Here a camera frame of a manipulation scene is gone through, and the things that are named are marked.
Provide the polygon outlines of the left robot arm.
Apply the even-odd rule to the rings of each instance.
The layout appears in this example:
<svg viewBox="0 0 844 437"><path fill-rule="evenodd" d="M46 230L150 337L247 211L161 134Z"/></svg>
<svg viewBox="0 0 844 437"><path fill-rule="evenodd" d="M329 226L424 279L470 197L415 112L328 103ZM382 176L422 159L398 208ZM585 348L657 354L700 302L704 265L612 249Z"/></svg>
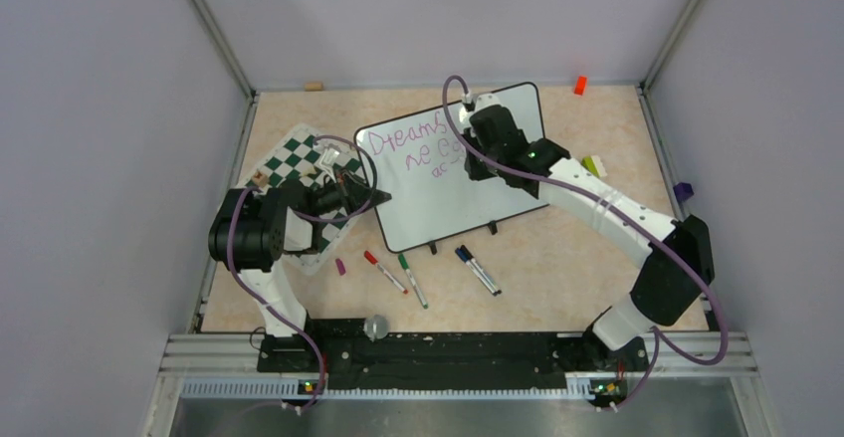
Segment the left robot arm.
<svg viewBox="0 0 844 437"><path fill-rule="evenodd" d="M281 356L293 369L313 367L319 345L304 334L308 312L280 260L317 255L327 225L344 224L390 199L345 168L322 183L305 185L294 178L265 191L252 185L224 195L208 233L210 256L257 304L266 334L286 337Z"/></svg>

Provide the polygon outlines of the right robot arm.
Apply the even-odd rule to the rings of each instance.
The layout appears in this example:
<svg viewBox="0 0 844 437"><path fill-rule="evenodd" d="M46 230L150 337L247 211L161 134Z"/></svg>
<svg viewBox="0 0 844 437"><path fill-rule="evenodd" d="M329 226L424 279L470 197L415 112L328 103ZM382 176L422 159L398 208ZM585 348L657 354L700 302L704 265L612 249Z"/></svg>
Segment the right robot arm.
<svg viewBox="0 0 844 437"><path fill-rule="evenodd" d="M498 177L558 207L608 238L639 268L631 291L587 329L586 361L609 369L624 346L654 326L673 325L714 277L709 229L649 209L603 182L556 143L526 139L501 105L460 109L458 129L471 149L465 168L476 181Z"/></svg>

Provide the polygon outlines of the pink marker cap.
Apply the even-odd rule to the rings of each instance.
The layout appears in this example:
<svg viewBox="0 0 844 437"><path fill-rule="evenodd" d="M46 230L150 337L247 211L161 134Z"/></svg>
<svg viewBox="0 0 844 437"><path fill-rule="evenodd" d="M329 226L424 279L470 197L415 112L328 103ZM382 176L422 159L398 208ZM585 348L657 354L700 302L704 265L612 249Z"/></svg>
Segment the pink marker cap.
<svg viewBox="0 0 844 437"><path fill-rule="evenodd" d="M344 276L346 274L345 264L343 263L343 261L340 258L336 258L334 261L335 261L335 265L336 265L338 273L341 276Z"/></svg>

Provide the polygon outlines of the whiteboard with black frame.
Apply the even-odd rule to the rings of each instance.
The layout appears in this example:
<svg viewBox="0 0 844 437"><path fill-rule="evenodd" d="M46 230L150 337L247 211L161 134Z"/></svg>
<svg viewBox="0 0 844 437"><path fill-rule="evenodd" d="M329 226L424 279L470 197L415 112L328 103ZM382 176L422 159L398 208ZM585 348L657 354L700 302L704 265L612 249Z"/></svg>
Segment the whiteboard with black frame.
<svg viewBox="0 0 844 437"><path fill-rule="evenodd" d="M435 107L359 128L354 134L371 162L364 175L390 194L375 212L393 253L441 241L543 207L543 202L494 177L473 181L466 151L447 119L461 105Z"/></svg>

